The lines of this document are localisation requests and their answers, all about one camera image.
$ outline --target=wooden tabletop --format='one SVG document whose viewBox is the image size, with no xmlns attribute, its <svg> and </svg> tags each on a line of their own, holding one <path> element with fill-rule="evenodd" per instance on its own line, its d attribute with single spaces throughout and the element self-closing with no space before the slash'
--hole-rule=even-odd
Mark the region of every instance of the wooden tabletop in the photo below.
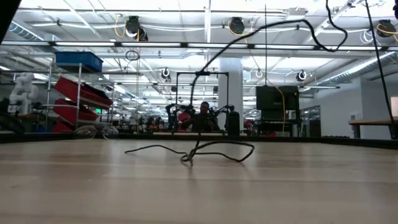
<svg viewBox="0 0 398 224">
<path fill-rule="evenodd" d="M 171 132 L 154 132 L 155 135 L 172 135 Z M 223 133 L 200 133 L 202 136 L 222 136 Z M 179 136 L 197 136 L 198 133 L 174 133 L 174 135 L 179 135 Z"/>
<path fill-rule="evenodd" d="M 101 139 L 2 144 L 0 223 L 340 224 L 398 220 L 398 151 L 256 142 L 238 164 L 155 148 L 195 142 Z M 243 157 L 241 146 L 203 151 Z"/>
<path fill-rule="evenodd" d="M 395 124 L 398 124 L 398 117 L 394 117 Z M 392 124 L 390 119 L 359 119 L 348 121 L 350 125 L 389 125 Z"/>
</svg>

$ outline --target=person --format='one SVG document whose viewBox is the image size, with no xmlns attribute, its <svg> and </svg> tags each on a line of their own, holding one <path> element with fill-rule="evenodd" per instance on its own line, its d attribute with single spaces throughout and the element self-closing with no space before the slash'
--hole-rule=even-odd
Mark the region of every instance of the person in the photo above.
<svg viewBox="0 0 398 224">
<path fill-rule="evenodd" d="M 216 121 L 210 117 L 209 111 L 209 103 L 202 102 L 200 104 L 200 112 L 196 114 L 194 118 L 186 119 L 182 124 L 182 129 L 187 129 L 192 124 L 192 131 L 201 131 L 201 132 L 212 132 L 219 131 L 219 127 L 216 124 Z"/>
</svg>

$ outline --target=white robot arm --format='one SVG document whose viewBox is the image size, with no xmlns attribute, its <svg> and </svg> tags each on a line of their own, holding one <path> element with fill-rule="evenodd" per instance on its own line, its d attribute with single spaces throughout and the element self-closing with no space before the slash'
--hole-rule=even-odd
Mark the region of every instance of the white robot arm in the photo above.
<svg viewBox="0 0 398 224">
<path fill-rule="evenodd" d="M 37 98 L 39 95 L 39 89 L 33 86 L 32 80 L 34 79 L 33 73 L 22 73 L 21 76 L 16 78 L 15 88 L 10 94 L 10 105 L 8 112 L 16 113 L 20 111 L 21 114 L 29 113 L 30 104 L 32 100 Z M 22 102 L 22 107 L 19 110 L 17 102 Z"/>
</svg>

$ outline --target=black pole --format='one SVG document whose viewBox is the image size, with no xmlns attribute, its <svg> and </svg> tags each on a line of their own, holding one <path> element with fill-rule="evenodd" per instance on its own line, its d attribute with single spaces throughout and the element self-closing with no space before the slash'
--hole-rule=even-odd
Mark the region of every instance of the black pole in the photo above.
<svg viewBox="0 0 398 224">
<path fill-rule="evenodd" d="M 10 26 L 10 23 L 19 7 L 19 3 L 21 3 L 21 0 L 8 1 L 7 4 L 3 4 L 1 7 L 2 19 L 0 20 L 0 44 L 6 36 L 8 27 Z"/>
</svg>

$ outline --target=fluorescent light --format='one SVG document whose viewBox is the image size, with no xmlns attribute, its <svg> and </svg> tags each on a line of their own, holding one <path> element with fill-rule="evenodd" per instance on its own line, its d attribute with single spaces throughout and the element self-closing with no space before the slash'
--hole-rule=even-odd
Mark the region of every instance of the fluorescent light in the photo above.
<svg viewBox="0 0 398 224">
<path fill-rule="evenodd" d="M 180 43 L 128 42 L 121 44 L 123 47 L 181 47 Z"/>
<path fill-rule="evenodd" d="M 287 50 L 312 50 L 311 45 L 266 45 L 256 44 L 255 49 L 287 49 Z"/>
<path fill-rule="evenodd" d="M 114 43 L 112 42 L 56 42 L 57 46 L 98 46 L 98 47 L 113 47 Z"/>
<path fill-rule="evenodd" d="M 175 96 L 175 94 L 163 94 L 162 96 Z M 178 97 L 191 97 L 188 94 L 178 94 Z M 194 95 L 193 97 L 211 97 L 211 98 L 218 98 L 218 95 Z"/>
<path fill-rule="evenodd" d="M 194 44 L 188 44 L 188 47 L 203 47 L 203 48 L 224 48 L 226 47 L 227 44 L 202 44 L 202 43 L 194 43 Z M 247 44 L 232 44 L 231 46 L 229 46 L 231 49 L 233 48 L 239 48 L 239 49 L 243 49 L 243 48 L 247 48 L 248 45 Z"/>
<path fill-rule="evenodd" d="M 311 88 L 305 88 L 305 89 L 303 89 L 301 92 L 309 91 L 309 90 L 311 90 Z"/>
<path fill-rule="evenodd" d="M 335 50 L 337 48 L 337 46 L 331 46 L 328 48 Z M 370 46 L 341 46 L 339 48 L 339 50 L 374 50 L 374 47 L 370 47 Z"/>
<path fill-rule="evenodd" d="M 176 83 L 156 83 L 156 85 L 160 86 L 177 86 Z M 179 83 L 178 86 L 189 86 L 188 83 Z"/>
<path fill-rule="evenodd" d="M 218 86 L 218 84 L 206 84 L 206 83 L 204 83 L 204 84 L 196 84 L 195 86 Z"/>
<path fill-rule="evenodd" d="M 339 88 L 339 86 L 303 86 L 301 88 L 324 88 L 324 89 L 332 89 Z"/>
<path fill-rule="evenodd" d="M 33 75 L 38 80 L 45 80 L 45 81 L 48 80 L 48 78 L 46 76 L 42 75 L 42 74 L 33 73 Z"/>
<path fill-rule="evenodd" d="M 1 45 L 9 46 L 50 46 L 48 42 L 44 41 L 3 41 Z"/>
<path fill-rule="evenodd" d="M 264 86 L 264 85 L 260 85 L 260 84 L 245 84 L 245 85 L 243 85 L 243 87 L 257 87 L 257 86 Z"/>
<path fill-rule="evenodd" d="M 123 87 L 119 86 L 119 85 L 115 85 L 114 89 L 122 94 L 126 94 L 126 91 Z"/>
</svg>

